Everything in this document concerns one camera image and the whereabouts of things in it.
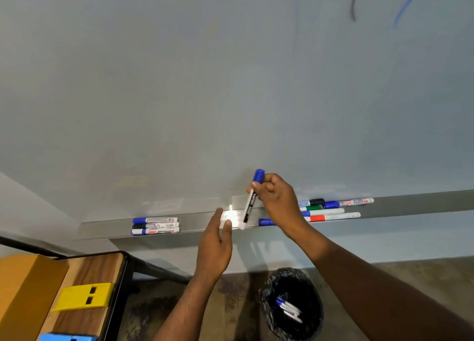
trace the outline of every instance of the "stained floor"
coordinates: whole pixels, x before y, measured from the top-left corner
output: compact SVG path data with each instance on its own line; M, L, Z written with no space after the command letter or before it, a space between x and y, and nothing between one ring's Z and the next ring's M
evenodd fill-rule
M404 261L376 266L421 290L474 324L474 257ZM366 341L316 269L304 272L324 305L318 341ZM214 288L202 324L200 341L276 341L257 302L258 289L271 272L223 275ZM118 341L151 341L171 312L184 286L147 281L128 299Z

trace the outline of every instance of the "black trash can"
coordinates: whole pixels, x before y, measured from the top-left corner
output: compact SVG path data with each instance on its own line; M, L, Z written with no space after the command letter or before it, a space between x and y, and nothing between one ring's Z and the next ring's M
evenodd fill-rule
M278 296L301 310L302 323L283 313L276 304ZM279 268L259 290L258 297L270 330L282 340L311 340L321 332L323 304L313 283L301 270Z

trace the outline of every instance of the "yellow object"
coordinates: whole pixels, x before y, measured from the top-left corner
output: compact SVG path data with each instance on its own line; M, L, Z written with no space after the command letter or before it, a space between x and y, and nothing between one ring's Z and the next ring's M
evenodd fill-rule
M41 255L0 259L0 340L35 341L68 269Z
M89 284L64 287L56 306L51 311L89 309L93 307L107 307L114 284Z

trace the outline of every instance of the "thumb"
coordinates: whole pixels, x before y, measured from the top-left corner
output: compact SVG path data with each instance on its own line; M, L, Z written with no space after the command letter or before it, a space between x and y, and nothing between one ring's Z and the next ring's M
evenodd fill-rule
M224 223L220 239L222 240L224 248L230 248L230 250L232 250L232 222L230 220L226 220Z
M252 189L256 192L258 195L258 198L262 201L265 202L265 199L268 195L268 190L259 182L257 181L252 181Z

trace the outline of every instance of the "blue ink scribble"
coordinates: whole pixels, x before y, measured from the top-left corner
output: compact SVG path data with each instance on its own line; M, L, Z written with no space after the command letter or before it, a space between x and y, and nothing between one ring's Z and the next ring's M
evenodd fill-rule
M398 23L400 21L401 16L403 15L403 13L405 12L405 9L410 5L410 3L412 1L413 0L407 0L406 3L403 5L403 7L398 12L397 17L395 18L395 21L394 21L394 29L396 29L398 27Z
M296 53L296 47L299 38L299 0L295 0L295 29L293 31L293 57Z

